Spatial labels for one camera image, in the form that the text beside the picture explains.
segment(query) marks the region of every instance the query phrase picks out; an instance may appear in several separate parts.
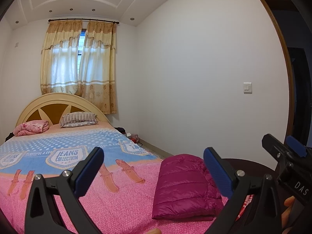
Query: bed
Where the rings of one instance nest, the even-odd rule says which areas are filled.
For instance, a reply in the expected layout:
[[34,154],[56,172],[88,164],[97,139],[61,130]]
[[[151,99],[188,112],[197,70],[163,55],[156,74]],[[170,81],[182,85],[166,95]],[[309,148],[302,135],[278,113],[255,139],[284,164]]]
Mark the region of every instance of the bed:
[[[97,125],[60,128],[70,112],[97,114]],[[87,100],[70,94],[45,94],[31,102],[17,124],[45,119],[48,131],[13,137],[0,146],[0,208],[18,233],[24,233],[26,203],[32,179],[58,176],[88,156],[96,146],[104,150],[102,167],[87,194],[79,200],[103,233],[204,233],[212,222],[173,222],[152,219],[152,204],[161,159],[115,130],[107,117]],[[76,232],[63,204],[57,205],[67,228]]]

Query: metal screw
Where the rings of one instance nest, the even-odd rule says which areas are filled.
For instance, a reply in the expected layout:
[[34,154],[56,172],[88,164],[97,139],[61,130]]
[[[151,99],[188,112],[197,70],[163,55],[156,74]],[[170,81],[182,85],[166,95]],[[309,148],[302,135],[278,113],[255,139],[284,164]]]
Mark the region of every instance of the metal screw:
[[39,179],[41,179],[42,178],[42,175],[41,174],[37,174],[36,176],[35,176],[35,180],[39,180]]
[[64,177],[68,177],[69,175],[71,175],[71,171],[70,170],[65,170],[65,171],[62,172],[62,175]]
[[266,179],[267,179],[267,180],[272,180],[272,178],[273,178],[272,175],[266,174]]
[[237,176],[239,177],[244,177],[245,176],[245,172],[243,170],[237,170],[236,171]]

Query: purple quilted jacket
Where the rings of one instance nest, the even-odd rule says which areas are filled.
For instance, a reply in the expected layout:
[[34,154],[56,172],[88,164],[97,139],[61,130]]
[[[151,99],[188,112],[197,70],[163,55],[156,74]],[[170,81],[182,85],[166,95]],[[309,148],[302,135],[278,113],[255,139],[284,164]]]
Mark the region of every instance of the purple quilted jacket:
[[153,219],[212,221],[222,208],[221,194],[201,158],[181,154],[163,160]]

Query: orange strap print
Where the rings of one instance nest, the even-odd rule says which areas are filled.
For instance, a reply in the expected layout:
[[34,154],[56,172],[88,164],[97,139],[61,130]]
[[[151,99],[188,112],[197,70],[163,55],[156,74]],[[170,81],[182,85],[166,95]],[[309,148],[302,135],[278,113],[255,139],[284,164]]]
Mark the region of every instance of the orange strap print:
[[21,170],[20,170],[20,169],[16,170],[16,173],[15,173],[15,175],[14,175],[14,178],[13,178],[13,180],[11,181],[12,184],[10,185],[9,190],[7,191],[7,195],[10,195],[10,193],[12,193],[13,190],[14,190],[14,188],[16,187],[16,185],[17,185],[17,183],[18,183],[18,176],[19,176],[20,173],[21,173]]
[[105,164],[103,163],[101,168],[99,169],[101,176],[105,182],[105,185],[111,192],[118,192],[118,187],[115,185],[113,178],[112,178],[112,173],[110,173],[107,169]]
[[20,194],[21,200],[24,200],[25,197],[26,197],[27,189],[28,189],[30,183],[32,182],[32,175],[34,175],[34,172],[35,171],[29,171],[28,174],[27,174],[27,177],[26,177],[26,179],[24,181],[24,185],[21,188],[21,194]]
[[130,179],[134,180],[136,183],[144,184],[145,180],[140,178],[133,167],[129,166],[124,160],[116,159],[116,163],[122,168],[123,172],[126,172]]

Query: arched headboard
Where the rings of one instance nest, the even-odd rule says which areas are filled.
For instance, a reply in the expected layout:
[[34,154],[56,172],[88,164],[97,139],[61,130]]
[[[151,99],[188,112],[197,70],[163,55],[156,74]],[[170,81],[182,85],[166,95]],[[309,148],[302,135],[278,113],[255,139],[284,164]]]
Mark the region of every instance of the arched headboard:
[[99,121],[109,122],[95,105],[82,97],[67,93],[48,93],[38,97],[22,111],[16,126],[31,120],[48,120],[50,125],[58,124],[60,118],[72,112],[92,112]]

